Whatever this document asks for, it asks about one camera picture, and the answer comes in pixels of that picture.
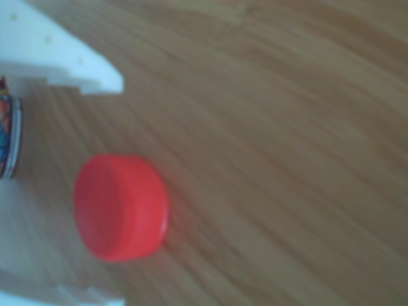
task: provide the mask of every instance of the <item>white plastic object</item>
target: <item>white plastic object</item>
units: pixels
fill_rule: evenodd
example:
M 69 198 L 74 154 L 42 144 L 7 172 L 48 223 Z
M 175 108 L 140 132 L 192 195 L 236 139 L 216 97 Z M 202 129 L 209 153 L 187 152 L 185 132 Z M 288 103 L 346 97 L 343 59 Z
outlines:
M 45 78 L 82 94 L 120 94 L 122 75 L 24 0 L 0 0 L 0 75 Z
M 95 288 L 87 290 L 42 286 L 0 272 L 0 305 L 4 306 L 125 306 L 118 296 Z

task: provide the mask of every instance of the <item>colorful label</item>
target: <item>colorful label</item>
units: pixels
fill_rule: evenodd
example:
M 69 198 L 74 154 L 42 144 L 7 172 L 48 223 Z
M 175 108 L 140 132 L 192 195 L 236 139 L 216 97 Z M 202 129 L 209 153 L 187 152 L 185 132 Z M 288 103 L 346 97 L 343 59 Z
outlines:
M 11 101 L 6 81 L 0 78 L 0 178 L 3 176 L 10 151 Z

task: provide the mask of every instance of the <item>cylindrical container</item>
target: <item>cylindrical container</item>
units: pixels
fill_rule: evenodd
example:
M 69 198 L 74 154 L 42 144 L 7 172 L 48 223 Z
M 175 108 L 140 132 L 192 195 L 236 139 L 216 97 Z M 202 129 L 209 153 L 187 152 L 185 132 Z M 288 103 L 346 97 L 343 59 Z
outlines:
M 9 94 L 6 80 L 0 78 L 0 179 L 10 179 L 15 173 L 21 133 L 20 100 Z

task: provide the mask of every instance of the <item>wooden table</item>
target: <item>wooden table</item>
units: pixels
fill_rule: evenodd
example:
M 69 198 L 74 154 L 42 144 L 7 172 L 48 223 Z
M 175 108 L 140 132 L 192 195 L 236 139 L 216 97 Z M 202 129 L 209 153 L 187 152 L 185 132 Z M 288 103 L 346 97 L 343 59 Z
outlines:
M 31 0 L 105 54 L 122 96 L 26 83 L 0 268 L 130 305 L 408 304 L 408 4 Z M 151 160 L 171 224 L 153 257 L 82 245 L 75 175 Z

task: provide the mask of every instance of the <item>plastic cap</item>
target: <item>plastic cap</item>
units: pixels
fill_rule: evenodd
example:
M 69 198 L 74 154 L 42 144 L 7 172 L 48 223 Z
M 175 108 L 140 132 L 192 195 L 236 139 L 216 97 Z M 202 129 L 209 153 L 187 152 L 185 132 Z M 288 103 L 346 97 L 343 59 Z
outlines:
M 97 156 L 75 184 L 75 220 L 84 244 L 103 261 L 143 258 L 156 251 L 169 204 L 157 171 L 144 159 Z

